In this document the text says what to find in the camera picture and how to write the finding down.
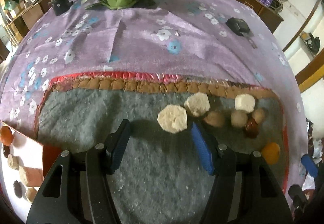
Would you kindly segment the dark red jujube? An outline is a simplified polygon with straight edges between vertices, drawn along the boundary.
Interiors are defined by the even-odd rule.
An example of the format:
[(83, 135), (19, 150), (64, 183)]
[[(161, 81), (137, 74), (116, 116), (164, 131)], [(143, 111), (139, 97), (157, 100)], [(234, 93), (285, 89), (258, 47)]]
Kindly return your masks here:
[(253, 118), (250, 118), (244, 127), (244, 134), (246, 137), (254, 139), (259, 134), (259, 125)]

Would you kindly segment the black cylindrical mount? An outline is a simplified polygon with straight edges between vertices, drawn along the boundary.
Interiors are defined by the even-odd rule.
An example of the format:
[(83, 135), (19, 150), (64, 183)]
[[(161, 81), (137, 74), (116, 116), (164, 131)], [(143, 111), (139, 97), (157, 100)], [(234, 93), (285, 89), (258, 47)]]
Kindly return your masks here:
[(53, 8), (54, 14), (60, 16), (67, 12), (73, 5), (73, 1), (69, 0), (51, 0), (48, 3), (49, 7)]

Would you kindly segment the red white tray box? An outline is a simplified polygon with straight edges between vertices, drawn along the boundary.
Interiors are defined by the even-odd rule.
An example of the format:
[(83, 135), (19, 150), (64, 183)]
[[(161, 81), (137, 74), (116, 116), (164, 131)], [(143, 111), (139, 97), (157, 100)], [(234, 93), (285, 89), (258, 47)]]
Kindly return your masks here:
[(3, 126), (10, 129), (13, 141), (9, 146), (9, 157), (1, 152), (1, 195), (19, 220), (26, 222), (32, 203), (25, 197), (28, 187), (20, 178), (19, 168), (37, 168), (45, 176), (61, 149), (43, 145), (1, 121)]

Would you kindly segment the purple floral tablecloth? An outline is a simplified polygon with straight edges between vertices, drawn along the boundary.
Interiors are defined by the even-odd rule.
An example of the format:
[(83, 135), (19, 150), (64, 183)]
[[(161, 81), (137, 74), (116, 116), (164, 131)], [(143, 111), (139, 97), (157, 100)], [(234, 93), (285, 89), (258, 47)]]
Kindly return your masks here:
[[(87, 10), (82, 0), (60, 16), (50, 9), (22, 40), (1, 81), (1, 120), (33, 136), (50, 80), (80, 72), (133, 71), (210, 77), (273, 90), (285, 112), (288, 184), (302, 184), (307, 151), (301, 94), (275, 36), (235, 0), (154, 0), (155, 9)], [(226, 25), (243, 19), (254, 49)]]

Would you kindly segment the grey felt mat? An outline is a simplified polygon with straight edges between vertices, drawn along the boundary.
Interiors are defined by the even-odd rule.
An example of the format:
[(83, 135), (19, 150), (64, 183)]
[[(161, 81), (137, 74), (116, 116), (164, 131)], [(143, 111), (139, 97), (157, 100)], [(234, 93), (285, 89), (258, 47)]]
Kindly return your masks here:
[[(157, 122), (167, 105), (191, 95), (208, 95), (210, 111), (224, 114), (212, 127), (187, 113), (187, 128), (164, 131)], [(251, 139), (244, 127), (231, 125), (234, 99), (252, 95), (265, 121)], [(278, 96), (271, 90), (229, 81), (192, 77), (157, 78), (146, 74), (101, 73), (57, 77), (37, 109), (37, 139), (62, 153), (46, 174), (28, 215), (28, 223), (93, 223), (86, 180), (86, 152), (131, 124), (131, 136), (119, 169), (108, 185), (121, 223), (200, 223), (214, 183), (203, 168), (191, 135), (199, 122), (219, 144), (236, 155), (236, 177), (227, 223), (290, 223), (285, 199), (288, 181), (287, 133)], [(270, 142), (281, 148), (279, 161), (268, 165), (261, 150)]]

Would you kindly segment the brown longan fruit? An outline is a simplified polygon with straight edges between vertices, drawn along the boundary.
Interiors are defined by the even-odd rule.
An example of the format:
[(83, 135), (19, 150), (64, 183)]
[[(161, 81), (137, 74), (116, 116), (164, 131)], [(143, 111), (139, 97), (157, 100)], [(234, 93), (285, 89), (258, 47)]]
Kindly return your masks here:
[(262, 124), (265, 119), (266, 119), (266, 112), (263, 108), (258, 108), (258, 109), (255, 109), (253, 112), (252, 112), (252, 118), (255, 120), (255, 122), (260, 125)]
[(210, 111), (203, 118), (204, 122), (212, 127), (222, 127), (225, 124), (225, 117), (222, 112)]

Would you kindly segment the orange tangerine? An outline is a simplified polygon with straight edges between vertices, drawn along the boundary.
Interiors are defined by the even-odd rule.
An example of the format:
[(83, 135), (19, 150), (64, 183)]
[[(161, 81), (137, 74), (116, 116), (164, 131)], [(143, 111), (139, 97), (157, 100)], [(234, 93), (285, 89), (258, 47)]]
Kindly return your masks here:
[(8, 126), (1, 127), (1, 142), (4, 146), (10, 146), (14, 140), (13, 133)]
[(281, 154), (280, 146), (275, 142), (270, 142), (261, 150), (261, 155), (268, 165), (274, 165), (279, 161)]

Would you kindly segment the black rectangular device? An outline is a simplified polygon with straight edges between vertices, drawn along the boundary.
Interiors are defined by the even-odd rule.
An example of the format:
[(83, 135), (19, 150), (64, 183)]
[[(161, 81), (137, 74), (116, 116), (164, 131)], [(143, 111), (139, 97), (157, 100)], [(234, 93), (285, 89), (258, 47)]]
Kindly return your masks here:
[(248, 24), (243, 19), (229, 18), (226, 21), (226, 25), (234, 34), (244, 37), (246, 40), (248, 40), (254, 49), (258, 48), (255, 42), (252, 40), (253, 35)]

